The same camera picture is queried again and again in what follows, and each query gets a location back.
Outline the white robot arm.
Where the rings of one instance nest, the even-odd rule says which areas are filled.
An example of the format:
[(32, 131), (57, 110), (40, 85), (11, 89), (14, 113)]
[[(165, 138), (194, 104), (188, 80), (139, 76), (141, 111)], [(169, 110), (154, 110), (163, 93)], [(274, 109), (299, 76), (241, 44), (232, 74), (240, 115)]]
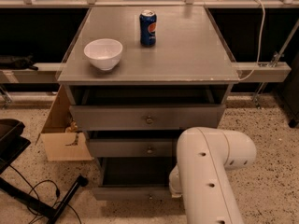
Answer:
[(195, 127), (179, 136), (169, 189), (183, 199), (187, 224), (244, 224), (226, 172), (252, 165), (256, 154), (237, 131)]

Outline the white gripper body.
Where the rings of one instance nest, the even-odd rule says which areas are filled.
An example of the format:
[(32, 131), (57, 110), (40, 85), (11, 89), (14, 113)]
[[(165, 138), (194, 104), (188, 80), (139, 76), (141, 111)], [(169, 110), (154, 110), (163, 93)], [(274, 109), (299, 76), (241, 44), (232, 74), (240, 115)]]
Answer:
[(180, 176), (178, 167), (175, 166), (169, 175), (169, 190), (173, 198), (182, 197), (182, 188), (180, 184)]

